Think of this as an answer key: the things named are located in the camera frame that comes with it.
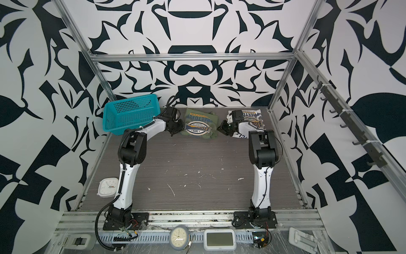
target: black and white patterned wall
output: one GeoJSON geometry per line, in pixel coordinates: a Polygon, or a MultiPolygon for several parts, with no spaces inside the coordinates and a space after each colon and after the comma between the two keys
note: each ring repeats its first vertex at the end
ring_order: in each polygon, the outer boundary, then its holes
{"type": "MultiPolygon", "coordinates": [[[[406,166],[404,1],[327,0],[304,47],[406,166]]],[[[406,204],[297,63],[274,109],[287,153],[338,253],[406,250],[406,204]]]]}
{"type": "Polygon", "coordinates": [[[155,93],[161,106],[267,106],[287,60],[99,63],[117,99],[155,93]]]}
{"type": "MultiPolygon", "coordinates": [[[[95,54],[292,52],[314,0],[70,0],[95,54]]],[[[161,106],[267,106],[286,61],[102,63],[118,98],[161,106]]]]}
{"type": "Polygon", "coordinates": [[[1,253],[33,253],[83,188],[108,102],[49,0],[0,3],[1,253]]]}

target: basket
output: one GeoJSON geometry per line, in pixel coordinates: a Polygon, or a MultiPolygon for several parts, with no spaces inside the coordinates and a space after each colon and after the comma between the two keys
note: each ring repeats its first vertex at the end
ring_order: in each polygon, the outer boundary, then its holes
{"type": "Polygon", "coordinates": [[[160,113],[155,94],[112,101],[104,107],[103,130],[122,135],[126,129],[137,129],[149,124],[160,113]]]}

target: white debris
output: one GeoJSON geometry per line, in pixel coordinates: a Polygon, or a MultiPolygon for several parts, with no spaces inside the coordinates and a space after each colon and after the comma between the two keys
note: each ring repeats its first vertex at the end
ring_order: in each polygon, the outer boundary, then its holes
{"type": "MultiPolygon", "coordinates": [[[[167,185],[169,186],[169,184],[167,184],[167,185]]],[[[171,187],[169,186],[169,188],[171,188],[171,187]]],[[[175,192],[173,192],[172,188],[171,188],[171,191],[173,193],[173,196],[175,197],[175,192]]]]}

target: round analog clock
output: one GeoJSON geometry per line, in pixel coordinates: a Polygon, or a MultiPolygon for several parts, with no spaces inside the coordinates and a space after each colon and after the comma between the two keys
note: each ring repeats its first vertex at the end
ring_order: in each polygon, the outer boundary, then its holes
{"type": "Polygon", "coordinates": [[[111,198],[116,195],[119,180],[114,177],[105,178],[100,181],[97,194],[102,198],[111,198]]]}
{"type": "Polygon", "coordinates": [[[169,235],[169,243],[175,250],[186,248],[190,240],[189,230],[185,226],[177,226],[169,235]]]}

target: black and white wallpaper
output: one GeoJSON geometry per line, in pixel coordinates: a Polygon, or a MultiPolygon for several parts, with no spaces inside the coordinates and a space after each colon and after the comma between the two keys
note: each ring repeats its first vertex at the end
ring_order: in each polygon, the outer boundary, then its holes
{"type": "MultiPolygon", "coordinates": [[[[404,1],[327,0],[305,54],[405,167],[404,1]]],[[[275,106],[311,207],[337,253],[403,253],[406,204],[297,63],[275,106]]]]}
{"type": "Polygon", "coordinates": [[[108,102],[50,0],[0,3],[2,253],[33,253],[83,188],[108,102]]]}
{"type": "Polygon", "coordinates": [[[69,0],[93,53],[292,52],[314,0],[69,0]]]}
{"type": "Polygon", "coordinates": [[[328,0],[304,52],[405,169],[406,1],[328,0]]]}
{"type": "Polygon", "coordinates": [[[267,106],[287,60],[102,62],[117,99],[155,93],[161,106],[267,106]]]}

